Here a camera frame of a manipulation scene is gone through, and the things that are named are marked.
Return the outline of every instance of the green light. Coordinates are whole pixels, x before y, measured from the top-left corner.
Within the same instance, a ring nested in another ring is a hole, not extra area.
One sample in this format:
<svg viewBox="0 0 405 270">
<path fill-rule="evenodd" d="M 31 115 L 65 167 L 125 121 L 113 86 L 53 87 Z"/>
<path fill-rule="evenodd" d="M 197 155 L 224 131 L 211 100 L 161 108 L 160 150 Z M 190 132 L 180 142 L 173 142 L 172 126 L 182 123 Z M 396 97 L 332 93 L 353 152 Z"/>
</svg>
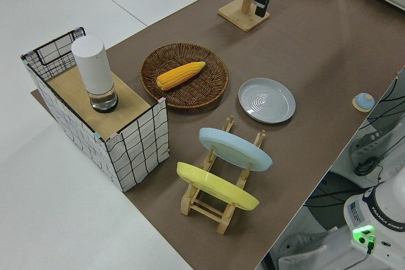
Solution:
<svg viewBox="0 0 405 270">
<path fill-rule="evenodd" d="M 370 224 L 368 224 L 368 225 L 366 225 L 366 226 L 363 226 L 363 227 L 359 227 L 359 228 L 353 229 L 353 231 L 352 231 L 352 233 L 353 233 L 353 238 L 354 238 L 356 241 L 360 242 L 360 241 L 359 241 L 360 237 L 369 234 L 372 230 L 374 230 L 374 226 L 372 226 L 372 225 L 370 225 Z M 371 241 L 371 242 L 374 241 L 372 235 L 370 235 L 370 241 Z"/>
</svg>

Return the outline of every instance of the yellow plate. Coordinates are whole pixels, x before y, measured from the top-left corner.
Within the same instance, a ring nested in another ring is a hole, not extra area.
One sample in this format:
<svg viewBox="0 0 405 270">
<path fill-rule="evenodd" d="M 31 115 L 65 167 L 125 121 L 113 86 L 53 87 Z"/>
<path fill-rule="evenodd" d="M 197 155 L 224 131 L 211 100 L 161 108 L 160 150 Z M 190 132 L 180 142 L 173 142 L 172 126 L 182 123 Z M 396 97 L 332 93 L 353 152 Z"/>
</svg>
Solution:
<svg viewBox="0 0 405 270">
<path fill-rule="evenodd" d="M 235 204 L 243 210 L 253 210 L 259 204 L 259 201 L 255 197 L 243 189 L 190 164 L 177 163 L 177 174 L 187 183 L 228 204 Z"/>
</svg>

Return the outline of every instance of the gray plate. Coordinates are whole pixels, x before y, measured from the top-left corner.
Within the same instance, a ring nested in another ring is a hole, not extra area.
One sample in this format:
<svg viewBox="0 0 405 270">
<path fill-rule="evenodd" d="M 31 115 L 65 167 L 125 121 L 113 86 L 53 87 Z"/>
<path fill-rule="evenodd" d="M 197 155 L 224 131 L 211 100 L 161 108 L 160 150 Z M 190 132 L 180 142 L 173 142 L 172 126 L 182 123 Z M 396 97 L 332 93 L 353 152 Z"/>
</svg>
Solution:
<svg viewBox="0 0 405 270">
<path fill-rule="evenodd" d="M 275 80 L 253 78 L 239 89 L 243 110 L 262 123 L 281 123 L 296 110 L 296 101 L 289 89 Z"/>
</svg>

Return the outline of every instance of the glass base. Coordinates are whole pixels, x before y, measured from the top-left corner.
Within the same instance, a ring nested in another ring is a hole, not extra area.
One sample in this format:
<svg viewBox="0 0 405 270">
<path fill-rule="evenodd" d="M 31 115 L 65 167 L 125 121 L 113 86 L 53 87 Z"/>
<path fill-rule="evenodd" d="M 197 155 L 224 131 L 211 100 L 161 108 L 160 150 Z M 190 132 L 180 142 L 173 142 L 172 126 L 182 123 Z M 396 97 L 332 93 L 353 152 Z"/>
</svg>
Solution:
<svg viewBox="0 0 405 270">
<path fill-rule="evenodd" d="M 118 95 L 114 88 L 101 95 L 89 93 L 89 97 L 92 108 L 99 113 L 110 113 L 114 111 L 118 105 Z"/>
</svg>

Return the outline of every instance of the round basket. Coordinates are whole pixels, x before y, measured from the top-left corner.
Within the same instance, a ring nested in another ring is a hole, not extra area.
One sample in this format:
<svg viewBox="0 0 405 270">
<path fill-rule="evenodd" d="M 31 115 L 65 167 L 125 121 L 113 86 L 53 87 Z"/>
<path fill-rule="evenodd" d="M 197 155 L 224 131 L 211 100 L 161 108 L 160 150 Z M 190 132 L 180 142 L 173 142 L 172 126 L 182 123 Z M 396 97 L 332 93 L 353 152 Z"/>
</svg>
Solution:
<svg viewBox="0 0 405 270">
<path fill-rule="evenodd" d="M 171 69 L 193 61 L 205 61 L 206 66 L 188 81 L 162 91 L 157 77 Z M 160 47 L 145 59 L 140 69 L 140 81 L 146 92 L 178 109 L 196 109 L 218 100 L 228 84 L 228 70 L 222 59 L 211 50 L 195 44 L 176 43 Z"/>
</svg>

